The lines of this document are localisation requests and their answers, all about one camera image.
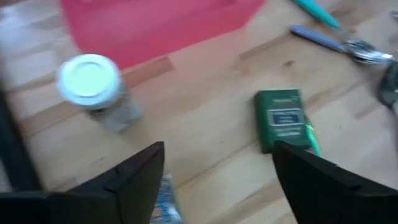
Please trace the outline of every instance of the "white jar lid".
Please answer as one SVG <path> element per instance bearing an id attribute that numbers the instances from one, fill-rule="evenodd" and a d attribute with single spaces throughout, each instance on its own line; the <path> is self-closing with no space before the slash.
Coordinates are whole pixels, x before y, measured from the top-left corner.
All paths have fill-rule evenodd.
<path id="1" fill-rule="evenodd" d="M 79 55 L 66 61 L 58 71 L 60 93 L 73 104 L 86 109 L 109 106 L 119 97 L 120 71 L 107 57 Z"/>

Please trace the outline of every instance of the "wooden table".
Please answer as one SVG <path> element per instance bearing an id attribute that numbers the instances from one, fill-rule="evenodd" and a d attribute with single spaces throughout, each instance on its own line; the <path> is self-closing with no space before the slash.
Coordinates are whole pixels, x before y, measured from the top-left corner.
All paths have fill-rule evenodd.
<path id="1" fill-rule="evenodd" d="M 386 52 L 398 49 L 396 0 L 317 0 L 345 28 Z M 40 176 L 66 190 L 154 141 L 166 144 L 185 218 L 196 223 L 294 223 L 270 155 L 256 140 L 252 97 L 297 87 L 323 155 L 398 189 L 395 117 L 373 96 L 382 68 L 289 34 L 301 24 L 330 35 L 289 0 L 269 0 L 245 28 L 124 71 L 145 117 L 121 135 L 65 102 L 57 68 L 79 54 L 56 0 L 0 8 L 0 60 L 10 102 Z"/>

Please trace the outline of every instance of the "green package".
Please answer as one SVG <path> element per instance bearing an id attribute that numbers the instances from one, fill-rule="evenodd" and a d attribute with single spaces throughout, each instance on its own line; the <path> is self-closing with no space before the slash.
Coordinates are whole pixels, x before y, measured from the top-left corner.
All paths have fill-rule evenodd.
<path id="1" fill-rule="evenodd" d="M 254 97 L 261 151 L 272 153 L 274 142 L 285 141 L 309 149 L 305 113 L 298 89 L 262 90 Z"/>

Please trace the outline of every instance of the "green box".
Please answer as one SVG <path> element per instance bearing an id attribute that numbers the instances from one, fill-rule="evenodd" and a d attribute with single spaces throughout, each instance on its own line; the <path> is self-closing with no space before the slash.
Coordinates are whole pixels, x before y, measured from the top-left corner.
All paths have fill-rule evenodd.
<path id="1" fill-rule="evenodd" d="M 254 97 L 256 124 L 262 153 L 272 153 L 276 140 L 301 149 L 311 144 L 298 89 L 262 90 Z"/>

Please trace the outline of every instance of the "wood grain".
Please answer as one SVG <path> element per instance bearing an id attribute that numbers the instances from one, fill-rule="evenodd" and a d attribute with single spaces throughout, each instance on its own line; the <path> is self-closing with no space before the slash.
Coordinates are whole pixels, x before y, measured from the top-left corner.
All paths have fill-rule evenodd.
<path id="1" fill-rule="evenodd" d="M 318 0 L 353 35 L 395 53 L 396 0 Z M 297 87 L 323 155 L 398 189 L 396 117 L 374 97 L 384 67 L 292 36 L 300 24 L 329 37 L 290 0 L 268 0 L 242 29 L 123 71 L 144 118 L 110 133 L 68 104 L 55 86 L 62 62 L 80 54 L 56 0 L 0 8 L 0 64 L 14 113 L 46 188 L 66 190 L 154 141 L 189 223 L 295 223 L 269 156 L 256 141 L 252 97 Z"/>

